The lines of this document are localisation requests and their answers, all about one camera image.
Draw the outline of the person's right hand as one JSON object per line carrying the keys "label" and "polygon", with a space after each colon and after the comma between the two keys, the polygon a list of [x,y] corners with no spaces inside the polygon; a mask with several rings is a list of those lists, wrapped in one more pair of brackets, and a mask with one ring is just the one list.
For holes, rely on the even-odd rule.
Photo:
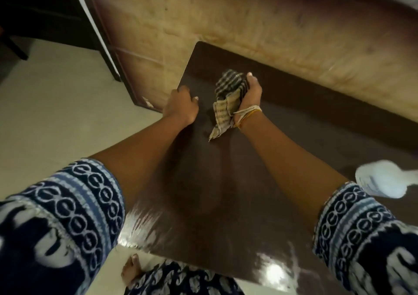
{"label": "person's right hand", "polygon": [[261,96],[262,96],[262,87],[260,85],[260,88],[258,90],[252,89],[249,90],[247,93],[245,94],[245,96],[243,97],[241,104],[238,108],[238,112],[240,113],[235,113],[234,114],[234,121],[237,122],[238,119],[240,118],[240,116],[243,114],[243,110],[251,107],[251,106],[259,106],[260,105],[260,100],[261,100]]}

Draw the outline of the person's left hand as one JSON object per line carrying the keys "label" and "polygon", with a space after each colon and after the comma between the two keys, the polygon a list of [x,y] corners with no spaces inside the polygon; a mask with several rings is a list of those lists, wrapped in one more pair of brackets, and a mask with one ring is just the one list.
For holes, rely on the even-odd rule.
{"label": "person's left hand", "polygon": [[182,128],[192,124],[198,111],[188,111],[188,103],[191,97],[189,87],[183,85],[171,91],[166,106],[163,109],[163,118],[174,119]]}

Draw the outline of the checked cleaning cloth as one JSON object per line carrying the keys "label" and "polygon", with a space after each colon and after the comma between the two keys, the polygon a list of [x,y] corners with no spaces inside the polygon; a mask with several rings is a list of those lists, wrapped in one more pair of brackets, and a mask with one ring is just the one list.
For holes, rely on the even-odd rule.
{"label": "checked cleaning cloth", "polygon": [[216,101],[213,110],[216,125],[209,136],[210,141],[234,127],[234,113],[238,111],[247,91],[248,83],[242,72],[228,69],[222,73],[215,84]]}

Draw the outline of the person's right forearm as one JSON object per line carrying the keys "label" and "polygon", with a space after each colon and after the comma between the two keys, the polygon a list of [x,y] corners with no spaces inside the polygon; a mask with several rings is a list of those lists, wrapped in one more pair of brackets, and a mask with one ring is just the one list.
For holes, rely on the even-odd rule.
{"label": "person's right forearm", "polygon": [[322,207],[349,180],[296,144],[259,109],[246,114],[238,128],[313,234]]}

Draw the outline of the person's left forearm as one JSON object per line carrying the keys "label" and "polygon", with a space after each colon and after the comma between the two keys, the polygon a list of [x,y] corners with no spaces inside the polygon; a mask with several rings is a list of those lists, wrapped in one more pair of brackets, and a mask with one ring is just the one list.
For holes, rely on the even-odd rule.
{"label": "person's left forearm", "polygon": [[127,212],[137,202],[178,134],[196,119],[197,113],[172,113],[119,143],[102,150],[91,159],[102,163],[116,178]]}

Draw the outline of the brown wooden board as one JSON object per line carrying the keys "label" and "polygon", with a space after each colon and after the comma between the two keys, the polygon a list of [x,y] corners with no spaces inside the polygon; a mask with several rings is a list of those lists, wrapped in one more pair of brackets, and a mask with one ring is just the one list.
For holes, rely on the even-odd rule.
{"label": "brown wooden board", "polygon": [[83,0],[134,104],[205,42],[418,122],[418,0]]}

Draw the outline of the white plastic bottle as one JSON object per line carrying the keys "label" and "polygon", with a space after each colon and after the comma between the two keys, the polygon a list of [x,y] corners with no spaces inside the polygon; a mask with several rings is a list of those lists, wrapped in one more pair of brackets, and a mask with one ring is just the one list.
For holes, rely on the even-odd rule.
{"label": "white plastic bottle", "polygon": [[389,160],[379,160],[359,166],[356,183],[371,196],[399,199],[408,187],[418,185],[418,170],[402,170]]}

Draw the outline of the dark wooden cabinet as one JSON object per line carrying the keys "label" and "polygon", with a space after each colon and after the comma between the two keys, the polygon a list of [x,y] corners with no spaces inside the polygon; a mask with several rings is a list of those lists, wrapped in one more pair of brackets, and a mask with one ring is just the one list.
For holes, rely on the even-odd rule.
{"label": "dark wooden cabinet", "polygon": [[122,79],[84,0],[0,0],[0,28],[9,35],[97,50]]}

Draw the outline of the person's bare foot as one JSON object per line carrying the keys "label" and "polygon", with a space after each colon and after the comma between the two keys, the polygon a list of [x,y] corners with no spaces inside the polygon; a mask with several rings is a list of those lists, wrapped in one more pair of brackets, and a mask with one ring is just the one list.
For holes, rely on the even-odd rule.
{"label": "person's bare foot", "polygon": [[138,277],[142,276],[143,270],[140,265],[139,255],[131,255],[121,271],[122,282],[126,288],[132,288]]}

